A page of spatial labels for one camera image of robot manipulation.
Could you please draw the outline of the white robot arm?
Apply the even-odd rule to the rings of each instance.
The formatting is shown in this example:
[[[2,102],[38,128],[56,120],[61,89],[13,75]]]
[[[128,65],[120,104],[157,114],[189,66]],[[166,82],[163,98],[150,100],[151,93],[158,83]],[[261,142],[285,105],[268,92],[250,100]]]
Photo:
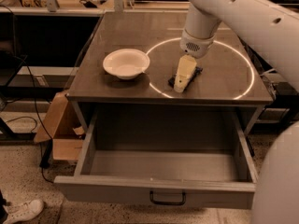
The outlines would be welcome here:
[[[188,0],[181,48],[204,56],[220,22],[299,90],[298,14],[267,0]],[[299,123],[269,148],[259,175],[251,224],[299,224]]]

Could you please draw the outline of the white gripper body with grille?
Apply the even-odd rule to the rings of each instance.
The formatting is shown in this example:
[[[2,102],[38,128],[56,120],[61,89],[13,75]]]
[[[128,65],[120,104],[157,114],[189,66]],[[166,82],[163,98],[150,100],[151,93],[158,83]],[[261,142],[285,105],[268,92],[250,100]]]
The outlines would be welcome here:
[[[205,56],[212,46],[214,36],[214,33],[207,30],[184,29],[180,40],[180,47],[185,53],[199,59]]]

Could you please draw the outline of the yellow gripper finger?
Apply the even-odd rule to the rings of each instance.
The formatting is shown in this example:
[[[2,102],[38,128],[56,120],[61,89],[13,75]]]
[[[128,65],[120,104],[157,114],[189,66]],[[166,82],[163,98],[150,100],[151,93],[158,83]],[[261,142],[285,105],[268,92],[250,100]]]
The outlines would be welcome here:
[[[178,62],[178,69],[175,77],[174,90],[184,92],[194,74],[197,61],[191,55],[183,55]]]

